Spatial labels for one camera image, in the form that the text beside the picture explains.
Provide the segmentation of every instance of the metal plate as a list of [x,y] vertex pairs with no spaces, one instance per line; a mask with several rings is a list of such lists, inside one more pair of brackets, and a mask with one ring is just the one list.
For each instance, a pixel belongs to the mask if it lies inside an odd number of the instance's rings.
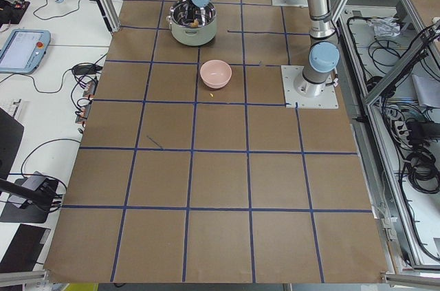
[[273,6],[308,8],[307,0],[272,0]]
[[315,98],[304,97],[295,90],[294,80],[303,71],[303,68],[298,65],[281,66],[286,107],[294,108],[298,105],[299,109],[337,109],[339,107],[338,99],[333,86],[325,87],[323,93]]

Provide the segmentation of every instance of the blue tape line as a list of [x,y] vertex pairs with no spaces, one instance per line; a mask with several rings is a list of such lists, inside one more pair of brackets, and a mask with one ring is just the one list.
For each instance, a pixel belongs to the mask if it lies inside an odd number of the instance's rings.
[[235,30],[228,30],[228,33],[244,33],[244,34],[275,34],[275,35],[298,35],[298,36],[309,36],[309,33],[296,33],[296,32],[270,32],[270,31],[235,31]]
[[354,152],[301,152],[301,151],[264,151],[264,150],[214,150],[214,149],[173,149],[173,148],[131,148],[131,147],[79,147],[80,150],[121,150],[121,151],[169,151],[169,152],[206,152],[206,153],[249,153],[274,155],[358,155]]
[[[197,69],[200,66],[200,47],[197,48]],[[194,163],[194,144],[195,144],[195,132],[196,132],[196,121],[197,121],[197,95],[199,88],[199,77],[196,76],[195,79],[195,93],[194,93],[194,111],[192,115],[192,134],[191,134],[191,154],[190,154],[190,173],[188,177],[188,193],[186,195],[186,219],[185,219],[185,238],[184,238],[184,262],[181,273],[181,281],[186,280],[186,258],[188,254],[188,229],[190,220],[190,201],[191,201],[191,183],[193,180],[193,163]]]
[[319,274],[320,274],[320,278],[321,278],[321,283],[325,283],[324,271],[322,270],[321,254],[320,254],[320,251],[319,251],[318,234],[316,232],[315,217],[314,217],[314,212],[313,212],[313,203],[311,201],[309,176],[307,174],[307,165],[306,165],[306,161],[305,161],[303,133],[301,131],[300,114],[298,112],[298,103],[296,103],[296,106],[295,106],[295,114],[296,114],[296,122],[298,123],[298,135],[299,135],[299,138],[300,138],[302,165],[303,165],[303,168],[304,168],[304,177],[305,177],[305,184],[306,184],[306,189],[307,189],[307,197],[308,197],[308,200],[309,200],[309,207],[310,207],[310,210],[311,210],[311,212],[310,212],[311,227],[313,229],[313,239],[315,241],[315,249],[316,249],[316,257],[318,259]]
[[121,28],[132,28],[134,30],[161,30],[160,28],[149,28],[142,26],[121,25]]
[[249,212],[248,208],[191,207],[190,211]]
[[219,212],[293,212],[293,213],[373,213],[363,209],[336,208],[237,208],[237,207],[186,207],[186,206],[140,206],[140,205],[81,205],[63,204],[63,208],[113,209],[113,210],[151,210],[151,211],[219,211]]
[[[162,10],[163,9],[164,9],[164,2],[162,2],[161,8],[160,8],[160,13],[159,13],[159,19],[157,20],[157,26],[158,27],[160,26],[160,21],[162,19]],[[155,53],[155,49],[156,49],[156,46],[157,46],[157,36],[158,36],[158,31],[156,30],[156,35],[155,35],[154,45],[153,45],[153,51],[151,52],[151,61],[153,61],[153,59],[154,59],[154,53]],[[150,63],[150,70],[149,70],[148,78],[147,78],[146,85],[145,85],[144,100],[146,100],[147,91],[149,89],[149,81],[150,81],[151,68],[152,67],[153,67],[153,64]],[[139,125],[138,125],[138,128],[137,128],[135,149],[139,145],[140,132],[141,132],[141,129],[142,129],[142,120],[144,118],[144,110],[145,110],[145,103],[142,103],[142,110],[141,110],[141,114],[140,114]],[[129,193],[130,193],[130,187],[131,187],[131,180],[132,180],[132,177],[133,177],[133,170],[134,170],[135,161],[136,161],[136,154],[137,154],[137,151],[135,150],[134,153],[133,153],[133,159],[132,159],[132,162],[131,162],[129,181],[128,181],[128,184],[127,184],[127,187],[126,187],[125,201],[124,201],[124,205],[125,206],[127,206],[128,200],[129,200]],[[121,224],[120,224],[120,229],[119,229],[118,242],[117,242],[116,250],[115,250],[115,257],[114,257],[114,260],[113,260],[113,269],[111,271],[110,282],[113,282],[114,279],[115,279],[116,267],[118,265],[118,257],[119,257],[119,251],[120,251],[120,244],[121,244],[121,241],[122,241],[122,232],[124,230],[124,222],[125,222],[125,213],[126,213],[126,211],[127,210],[125,208],[122,211],[122,219],[121,219]]]
[[[126,100],[119,98],[95,98],[96,102],[120,102],[120,103],[150,103],[150,104],[195,104],[193,101],[184,100]],[[284,104],[280,103],[241,103],[241,102],[197,102],[197,104],[203,105],[251,105],[256,107],[284,107]]]
[[246,60],[245,60],[245,35],[244,35],[244,17],[243,0],[240,0],[241,17],[241,49],[243,53],[243,85],[245,94],[245,132],[246,132],[246,168],[247,168],[247,200],[249,202],[249,235],[250,235],[250,261],[252,271],[252,283],[256,283],[255,274],[255,254],[254,254],[254,226],[252,219],[252,187],[250,179],[250,161],[249,161],[249,118],[248,118],[248,86],[246,85]]
[[358,155],[357,152],[305,151],[306,155]]

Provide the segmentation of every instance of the wire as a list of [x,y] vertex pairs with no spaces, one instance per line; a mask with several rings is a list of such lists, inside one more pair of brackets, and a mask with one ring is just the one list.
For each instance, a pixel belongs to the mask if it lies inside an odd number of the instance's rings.
[[10,27],[11,27],[11,21],[9,21],[8,26],[6,26],[6,28],[0,30],[0,33],[4,33],[4,32],[6,32],[7,30],[9,30]]
[[46,142],[44,142],[44,143],[41,143],[41,144],[38,145],[34,150],[32,150],[32,151],[26,156],[26,158],[24,159],[24,161],[21,163],[21,166],[20,166],[20,174],[21,174],[23,177],[25,177],[25,173],[24,173],[24,171],[23,171],[23,168],[24,168],[25,163],[27,162],[27,160],[30,158],[31,155],[34,154],[35,151],[37,151],[38,149],[40,149],[41,147],[44,147],[45,145],[47,145],[47,144],[49,144],[49,143],[59,142],[59,141],[72,141],[72,142],[76,142],[76,143],[79,143],[79,144],[81,143],[80,141],[75,140],[75,139],[73,139],[73,138],[57,138],[57,139],[55,139],[55,140],[49,140],[49,141],[46,141]]
[[384,66],[384,67],[393,67],[395,66],[395,63],[393,64],[385,64],[385,63],[381,63],[379,61],[377,61],[374,57],[375,53],[377,51],[386,51],[389,54],[397,57],[397,58],[401,58],[401,54],[394,48],[390,47],[390,43],[394,43],[395,45],[399,45],[397,42],[392,41],[392,40],[386,40],[386,39],[380,39],[380,40],[374,40],[369,46],[368,46],[368,55],[370,56],[371,60],[373,61],[374,66],[376,67],[377,70],[379,70],[379,72],[386,74],[386,72],[384,72],[379,65]]
[[107,53],[103,54],[94,64],[98,64],[98,62],[100,62],[105,56],[107,56]]
[[54,19],[54,18],[61,18],[61,17],[66,17],[68,14],[73,14],[74,12],[77,12],[79,9],[80,9],[80,2],[81,2],[81,0],[78,0],[78,6],[76,7],[76,9],[74,9],[74,10],[72,10],[72,11],[69,11],[69,12],[67,12],[67,13],[65,13],[65,14],[59,14],[59,15],[57,15],[57,16],[52,16],[52,17],[48,17],[48,18],[43,18],[43,17],[40,17],[39,15],[37,15],[36,13],[39,11],[39,10],[41,10],[41,9],[43,9],[45,6],[47,6],[47,0],[45,0],[45,3],[42,5],[42,6],[40,6],[40,7],[38,7],[37,9],[35,9],[35,11],[32,13],[32,14],[34,14],[34,16],[36,17],[36,18],[38,18],[38,19],[40,19],[40,20],[42,20],[42,21],[49,21],[50,19]]
[[68,73],[68,71],[70,71],[71,69],[66,69],[63,73],[63,76],[61,77],[61,84],[60,87],[54,91],[43,91],[38,89],[38,87],[36,86],[35,83],[35,78],[33,76],[30,76],[29,74],[22,74],[22,73],[12,73],[11,75],[7,76],[6,78],[4,78],[2,81],[0,81],[0,84],[3,83],[4,81],[8,80],[9,78],[11,78],[12,76],[25,76],[27,78],[31,78],[32,79],[32,84],[34,85],[35,90],[40,93],[40,94],[56,94],[59,93],[61,91],[61,89],[63,88],[64,85],[64,77],[65,75]]

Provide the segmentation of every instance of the table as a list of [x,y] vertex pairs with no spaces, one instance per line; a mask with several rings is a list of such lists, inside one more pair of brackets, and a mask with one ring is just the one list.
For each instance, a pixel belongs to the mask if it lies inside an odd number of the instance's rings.
[[[30,0],[31,6],[18,25],[11,25],[6,32],[0,33],[0,45],[3,45],[9,33],[15,28],[49,30],[52,41],[47,53],[38,69],[32,74],[36,86],[40,90],[54,91],[59,88],[65,70],[78,63],[94,63],[108,51],[111,35],[105,27],[104,21],[95,3],[88,0],[81,2],[78,12],[69,16],[52,19],[50,21],[38,20],[32,11],[39,7],[44,0]],[[78,0],[65,0],[62,4],[49,0],[46,8],[41,10],[40,16],[62,14],[76,7]],[[119,13],[122,2],[113,0]],[[7,74],[0,74],[3,80]],[[80,140],[75,124],[75,108],[71,102],[70,94],[76,84],[72,74],[67,73],[62,89],[57,94],[39,94],[36,92],[32,80],[22,76],[13,76],[6,83],[0,85],[0,99],[21,98],[25,101],[19,122],[25,127],[23,140],[16,160],[8,178],[13,181],[18,178],[20,166],[26,155],[39,144],[57,138],[71,138]],[[77,88],[73,97],[82,96],[82,89]],[[25,165],[25,173],[40,171],[59,178],[66,184],[69,182],[73,163],[77,154],[78,144],[75,142],[54,142],[39,149]],[[2,194],[0,200],[6,200],[7,194]],[[44,262],[54,234],[59,211],[49,215],[46,223],[36,224],[50,228],[51,233],[38,260]],[[0,224],[0,258],[4,256],[8,245],[17,231],[18,224]]]
[[[111,34],[107,30],[96,2],[81,0],[79,11],[66,17],[42,21],[32,13],[45,3],[45,0],[30,1],[30,6],[23,16],[20,24],[11,25],[11,30],[23,28],[26,30],[39,29],[51,32],[51,45],[67,46],[96,46],[108,47],[111,41]],[[119,14],[122,1],[113,0],[116,12]],[[44,7],[37,14],[40,17],[48,18],[55,15],[65,14],[78,7],[78,0],[65,0],[63,3],[55,3],[48,0],[47,7]],[[0,35],[0,45],[6,41],[5,34]]]

